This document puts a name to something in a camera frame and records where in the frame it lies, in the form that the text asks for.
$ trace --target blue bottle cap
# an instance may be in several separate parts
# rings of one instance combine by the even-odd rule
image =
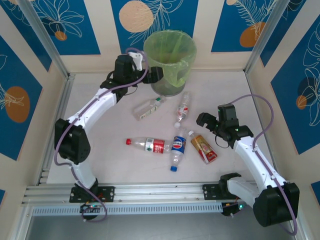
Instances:
[[[176,172],[177,169],[178,169],[178,168],[177,168],[176,166],[171,166],[171,167],[170,167],[170,170],[171,170],[172,172]]]

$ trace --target pepsi bottle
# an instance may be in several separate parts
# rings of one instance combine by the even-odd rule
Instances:
[[[176,172],[178,170],[178,164],[182,161],[187,137],[188,137],[188,130],[184,127],[181,127],[179,122],[174,124],[174,127],[177,128],[176,136],[173,139],[172,148],[171,148],[171,167],[170,170],[172,172]]]

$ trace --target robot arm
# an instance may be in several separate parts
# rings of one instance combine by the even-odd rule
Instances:
[[[218,106],[218,119],[209,113],[201,113],[196,122],[202,127],[207,124],[207,129],[228,142],[243,159],[256,182],[255,186],[238,173],[227,174],[221,176],[219,181],[219,187],[225,188],[222,191],[245,201],[253,208],[255,218],[260,225],[266,227],[292,220],[284,197],[274,181],[276,179],[297,217],[300,194],[297,185],[287,183],[269,163],[258,145],[253,147],[254,135],[246,125],[239,126],[235,107],[232,104]]]
[[[143,56],[140,53],[129,52],[128,54],[119,55],[115,61],[114,71],[109,73],[107,79],[100,85],[100,89],[94,97],[76,114],[69,117],[67,120],[59,119],[55,123],[54,128],[54,148],[57,147],[58,141],[70,126],[72,127],[63,138],[58,149],[59,155],[72,166],[74,174],[78,181],[95,195],[98,187],[98,181],[91,171],[89,162],[86,161],[90,154],[90,144],[87,133],[90,131],[96,121],[112,106],[125,96],[128,92],[128,87],[115,89],[104,94],[108,89],[134,83],[141,78],[144,73],[142,68]],[[163,77],[161,67],[151,67],[142,83],[156,83]],[[81,195],[86,200],[92,197],[76,182],[76,188],[81,192]]]

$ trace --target metal bracket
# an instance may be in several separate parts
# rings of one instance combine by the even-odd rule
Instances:
[[[96,196],[103,202],[103,203],[113,203],[114,202],[114,195],[115,195],[115,187],[114,186],[98,186],[97,187],[97,194]],[[83,199],[82,196],[77,191],[77,187],[71,188],[70,203],[86,203],[87,200]]]
[[[219,184],[204,184],[202,186],[204,200],[235,200],[236,195],[223,192]]]

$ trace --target white bottle cap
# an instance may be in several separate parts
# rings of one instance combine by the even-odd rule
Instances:
[[[176,123],[174,124],[174,127],[175,127],[176,129],[180,128],[180,126],[181,126],[180,122],[176,122]]]

